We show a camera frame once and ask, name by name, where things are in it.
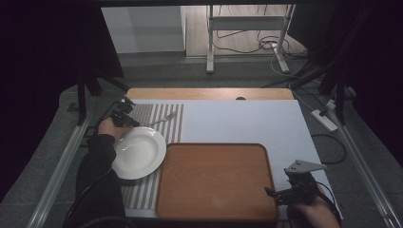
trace floor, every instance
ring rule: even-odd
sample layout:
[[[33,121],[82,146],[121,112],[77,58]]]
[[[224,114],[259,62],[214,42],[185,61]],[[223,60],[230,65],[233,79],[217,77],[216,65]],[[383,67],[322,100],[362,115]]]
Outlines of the floor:
[[[221,12],[228,10],[222,7]],[[199,15],[205,16],[205,8],[199,10]],[[251,39],[256,40],[256,32],[251,32]],[[261,51],[261,55],[233,56],[230,52],[218,53],[221,57],[215,61],[215,72],[205,72],[205,58],[202,52],[206,47],[200,45],[199,50],[190,47],[187,55],[183,53],[145,53],[121,54],[120,61],[125,78],[120,80],[130,87],[286,87],[285,79],[289,76],[278,74],[279,68],[271,52]],[[233,46],[233,48],[256,48]],[[287,60],[293,75],[306,63],[305,59]],[[315,120],[310,112],[312,108],[323,108],[323,100],[328,97],[317,93],[318,82],[311,82],[301,89],[296,89],[295,98],[300,101],[300,107],[311,134],[328,134],[327,130]],[[101,80],[104,92],[95,99],[94,124],[96,118],[114,101],[125,94],[120,89]],[[27,227],[39,199],[42,197],[48,181],[67,147],[70,136],[75,130],[78,113],[71,109],[77,105],[76,88],[72,87],[60,96],[60,106],[54,117],[47,135],[41,141],[34,156],[13,185],[7,196],[0,204],[0,226]],[[372,130],[360,119],[351,102],[345,103],[344,117],[346,126],[355,140],[362,157],[370,167],[376,183],[383,190],[394,208],[398,218],[403,219],[403,169],[396,162],[388,149],[377,138]],[[341,140],[339,133],[333,134]],[[343,147],[327,137],[313,137],[314,144],[321,159],[328,161],[340,158]],[[79,147],[67,172],[55,202],[45,216],[44,227],[61,227],[67,210],[74,201],[74,182],[78,164],[86,153],[84,147]],[[388,227],[374,203],[358,167],[350,151],[346,159],[338,164],[328,165],[326,170],[329,181],[335,193],[341,214],[344,217],[345,228]],[[279,227],[289,227],[282,223]]]
[[[187,6],[186,15],[186,56],[205,56],[208,47],[208,15],[206,6]],[[246,5],[214,6],[213,15],[217,16],[284,16],[284,5]],[[276,42],[279,30],[215,31],[213,43],[216,55],[267,55],[272,53],[270,44],[260,46],[261,42]],[[305,48],[292,37],[285,36],[286,51],[302,53]]]

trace table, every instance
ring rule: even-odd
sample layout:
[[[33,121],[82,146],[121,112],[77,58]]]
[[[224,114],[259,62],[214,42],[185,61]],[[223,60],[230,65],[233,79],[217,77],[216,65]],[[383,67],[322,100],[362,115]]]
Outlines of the table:
[[[295,159],[320,163],[298,102],[289,89],[132,88],[127,97],[136,104],[131,115],[141,124],[178,111],[177,121],[155,126],[167,143],[262,144],[268,151],[277,191],[290,187],[283,169]],[[238,97],[246,101],[237,101]],[[129,180],[130,186],[123,186],[128,217],[158,217],[155,189],[159,172],[134,183]],[[331,187],[323,170],[313,175]],[[287,219],[285,209],[280,206],[279,220]]]

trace wooden tray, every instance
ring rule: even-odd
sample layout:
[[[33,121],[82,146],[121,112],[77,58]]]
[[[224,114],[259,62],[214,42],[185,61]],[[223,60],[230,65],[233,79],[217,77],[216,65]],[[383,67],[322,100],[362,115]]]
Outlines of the wooden tray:
[[[267,151],[252,143],[171,143],[162,164],[161,219],[275,220]]]

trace gray striped mat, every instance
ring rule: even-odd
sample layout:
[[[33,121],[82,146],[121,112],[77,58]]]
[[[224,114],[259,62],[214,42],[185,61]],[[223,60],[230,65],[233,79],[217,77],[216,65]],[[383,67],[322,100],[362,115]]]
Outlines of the gray striped mat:
[[[166,144],[179,143],[181,141],[183,104],[137,104],[130,116],[140,125],[146,125],[158,121],[172,111],[177,111],[175,119],[166,123],[157,123],[151,127],[163,135]],[[126,209],[155,209],[160,173],[161,169],[158,168],[142,179],[122,181],[122,194]]]

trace black sleeve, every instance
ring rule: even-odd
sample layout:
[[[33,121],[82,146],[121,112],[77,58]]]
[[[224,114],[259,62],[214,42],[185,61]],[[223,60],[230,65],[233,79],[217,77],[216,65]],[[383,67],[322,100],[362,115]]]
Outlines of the black sleeve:
[[[87,141],[88,153],[81,161],[77,174],[76,198],[91,187],[80,198],[67,221],[67,227],[102,217],[125,216],[119,178],[114,170],[110,170],[116,157],[114,142],[110,135],[98,135]]]

